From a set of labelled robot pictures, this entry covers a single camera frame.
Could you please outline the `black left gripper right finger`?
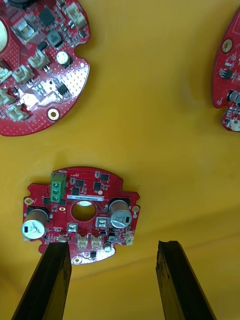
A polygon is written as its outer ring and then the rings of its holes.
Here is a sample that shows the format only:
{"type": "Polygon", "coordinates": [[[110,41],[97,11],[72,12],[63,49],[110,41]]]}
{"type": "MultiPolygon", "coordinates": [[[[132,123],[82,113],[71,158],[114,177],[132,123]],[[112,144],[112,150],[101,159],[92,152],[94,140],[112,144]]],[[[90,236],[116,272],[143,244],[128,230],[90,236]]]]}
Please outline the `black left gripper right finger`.
{"type": "Polygon", "coordinates": [[[156,275],[166,320],[216,319],[178,241],[158,242],[156,275]]]}

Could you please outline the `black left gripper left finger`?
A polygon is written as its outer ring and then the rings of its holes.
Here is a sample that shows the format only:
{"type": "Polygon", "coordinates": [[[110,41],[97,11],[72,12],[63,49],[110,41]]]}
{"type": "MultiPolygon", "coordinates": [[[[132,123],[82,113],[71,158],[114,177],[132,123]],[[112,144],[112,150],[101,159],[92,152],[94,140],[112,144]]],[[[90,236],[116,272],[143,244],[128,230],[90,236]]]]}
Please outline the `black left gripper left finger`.
{"type": "Polygon", "coordinates": [[[13,320],[61,320],[72,273],[68,243],[50,243],[42,255],[13,320]]]}

